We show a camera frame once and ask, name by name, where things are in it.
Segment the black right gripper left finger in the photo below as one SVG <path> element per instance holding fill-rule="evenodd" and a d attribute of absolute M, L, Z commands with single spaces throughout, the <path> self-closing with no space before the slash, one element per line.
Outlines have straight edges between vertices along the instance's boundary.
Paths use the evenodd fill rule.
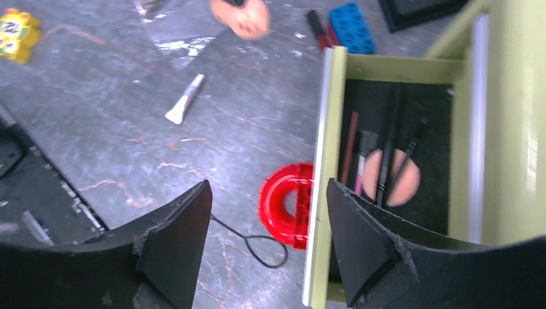
<path fill-rule="evenodd" d="M 204 180 L 84 243 L 1 245 L 1 307 L 190 308 L 211 208 Z"/>

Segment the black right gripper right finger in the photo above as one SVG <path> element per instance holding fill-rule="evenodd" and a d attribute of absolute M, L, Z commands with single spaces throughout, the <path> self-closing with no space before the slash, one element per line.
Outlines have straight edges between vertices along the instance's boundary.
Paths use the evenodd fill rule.
<path fill-rule="evenodd" d="M 334 179 L 326 197 L 349 307 L 545 307 L 543 236 L 477 245 L 422 228 Z"/>

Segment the round peach powder puff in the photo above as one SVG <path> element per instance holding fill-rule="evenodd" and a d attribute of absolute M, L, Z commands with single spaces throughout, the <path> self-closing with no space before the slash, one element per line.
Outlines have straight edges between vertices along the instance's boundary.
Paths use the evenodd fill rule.
<path fill-rule="evenodd" d="M 405 158 L 406 153 L 400 149 L 394 152 L 393 165 L 391 175 L 395 176 L 400 165 Z M 382 150 L 377 149 L 369 154 L 364 162 L 362 172 L 362 189 L 372 201 L 375 200 L 377 179 L 379 175 L 379 167 L 382 159 Z M 387 206 L 398 207 L 408 202 L 417 192 L 420 184 L 420 169 L 412 159 L 409 159 L 402 174 L 396 183 L 395 188 L 389 195 Z"/>

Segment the pink spoolie brush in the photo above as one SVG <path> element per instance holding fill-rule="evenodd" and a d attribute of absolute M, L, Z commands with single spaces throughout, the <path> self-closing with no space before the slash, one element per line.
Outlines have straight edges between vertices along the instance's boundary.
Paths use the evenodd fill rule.
<path fill-rule="evenodd" d="M 359 133 L 359 143 L 358 143 L 358 165 L 357 173 L 355 176 L 354 191 L 356 194 L 361 195 L 362 193 L 362 176 L 364 172 L 364 167 L 366 165 L 367 156 L 373 152 L 377 147 L 377 133 L 373 131 L 361 131 Z"/>

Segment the thin pink lip pencil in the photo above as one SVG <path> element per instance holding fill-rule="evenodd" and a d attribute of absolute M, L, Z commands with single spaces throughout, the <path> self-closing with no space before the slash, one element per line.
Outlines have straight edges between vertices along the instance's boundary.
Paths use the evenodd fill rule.
<path fill-rule="evenodd" d="M 342 173 L 340 177 L 340 182 L 343 185 L 346 185 L 348 182 L 348 175 L 350 171 L 351 161 L 352 161 L 352 151 L 353 151 L 353 145 L 355 140 L 355 134 L 357 130 L 357 123 L 358 123 L 358 113 L 352 112 L 349 130 L 348 130 L 348 136 L 346 140 L 346 147 L 344 151 L 344 160 L 343 160 L 343 168 Z"/>

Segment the green drawer cabinet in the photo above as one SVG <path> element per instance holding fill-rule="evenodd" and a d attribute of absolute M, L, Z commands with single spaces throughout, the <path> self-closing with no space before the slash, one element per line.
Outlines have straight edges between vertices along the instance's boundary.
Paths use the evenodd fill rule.
<path fill-rule="evenodd" d="M 404 96 L 395 150 L 405 152 L 422 117 L 428 123 L 411 156 L 416 194 L 382 209 L 477 245 L 545 238 L 545 2 L 471 1 L 424 58 L 326 50 L 303 286 L 312 308 L 346 303 L 326 193 L 330 179 L 341 183 L 352 112 L 344 186 L 355 193 L 359 133 L 377 133 L 383 151 L 396 83 Z M 376 195 L 358 196 L 379 207 Z"/>

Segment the small silver white tube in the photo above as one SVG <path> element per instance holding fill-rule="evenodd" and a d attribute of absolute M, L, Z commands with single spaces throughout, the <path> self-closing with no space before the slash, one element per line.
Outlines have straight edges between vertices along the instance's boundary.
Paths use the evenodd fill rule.
<path fill-rule="evenodd" d="M 204 79 L 204 74 L 197 74 L 197 76 L 195 76 L 192 82 L 184 90 L 178 102 L 165 114 L 166 119 L 177 125 L 184 121 Z"/>

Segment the large black powder brush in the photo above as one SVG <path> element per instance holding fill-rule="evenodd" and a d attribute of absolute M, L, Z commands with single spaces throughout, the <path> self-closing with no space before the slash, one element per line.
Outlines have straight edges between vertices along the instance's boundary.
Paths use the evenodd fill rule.
<path fill-rule="evenodd" d="M 389 110 L 386 114 L 386 127 L 384 147 L 379 167 L 379 174 L 376 188 L 377 205 L 383 208 L 386 205 L 386 189 L 388 188 L 391 167 L 393 163 L 393 155 L 395 150 L 396 130 L 399 121 L 399 110 L 404 96 L 404 86 L 401 83 L 393 85 L 393 93 Z"/>

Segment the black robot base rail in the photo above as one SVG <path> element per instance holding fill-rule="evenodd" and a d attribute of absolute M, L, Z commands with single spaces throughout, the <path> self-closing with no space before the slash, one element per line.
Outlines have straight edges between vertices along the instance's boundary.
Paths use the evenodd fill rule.
<path fill-rule="evenodd" d="M 1 107 L 1 241 L 82 243 L 106 224 L 8 110 Z"/>

